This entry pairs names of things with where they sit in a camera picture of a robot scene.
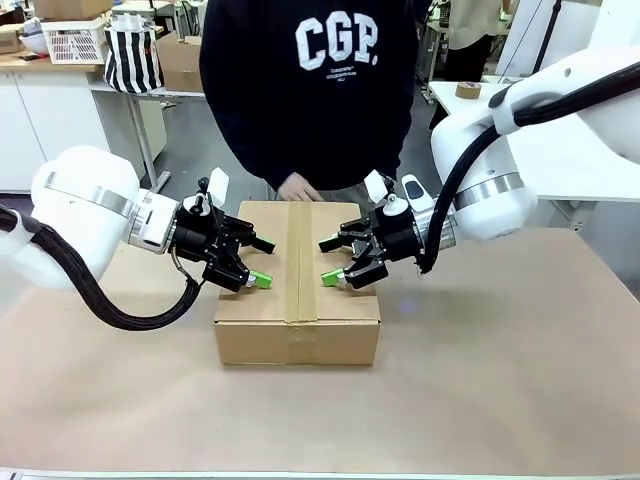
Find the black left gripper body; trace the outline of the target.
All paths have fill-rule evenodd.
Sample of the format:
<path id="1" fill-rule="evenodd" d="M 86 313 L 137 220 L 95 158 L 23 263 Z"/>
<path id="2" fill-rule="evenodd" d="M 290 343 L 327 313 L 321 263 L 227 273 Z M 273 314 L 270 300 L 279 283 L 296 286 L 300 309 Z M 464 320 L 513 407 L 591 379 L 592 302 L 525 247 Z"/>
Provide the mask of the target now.
<path id="1" fill-rule="evenodd" d="M 196 215 L 184 206 L 176 213 L 172 247 L 178 257 L 189 261 L 209 261 L 229 241 L 236 218 L 213 208 Z"/>

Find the person's hand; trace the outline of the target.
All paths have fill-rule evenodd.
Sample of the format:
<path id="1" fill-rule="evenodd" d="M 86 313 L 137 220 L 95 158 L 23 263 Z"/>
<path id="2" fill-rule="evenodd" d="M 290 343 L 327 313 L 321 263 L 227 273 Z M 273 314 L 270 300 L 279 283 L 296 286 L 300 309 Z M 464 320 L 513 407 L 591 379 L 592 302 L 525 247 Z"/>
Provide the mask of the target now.
<path id="1" fill-rule="evenodd" d="M 320 193 L 301 175 L 292 173 L 277 189 L 278 196 L 284 201 L 323 202 Z"/>

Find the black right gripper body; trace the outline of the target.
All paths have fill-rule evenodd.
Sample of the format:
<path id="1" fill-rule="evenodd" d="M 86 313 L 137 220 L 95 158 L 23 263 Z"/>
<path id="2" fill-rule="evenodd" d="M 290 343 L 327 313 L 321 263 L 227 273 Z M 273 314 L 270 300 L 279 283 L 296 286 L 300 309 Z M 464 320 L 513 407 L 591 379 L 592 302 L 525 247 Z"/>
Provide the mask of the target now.
<path id="1" fill-rule="evenodd" d="M 409 208 L 397 215 L 387 216 L 379 207 L 369 213 L 369 219 L 373 237 L 385 261 L 397 262 L 421 254 L 422 240 Z"/>

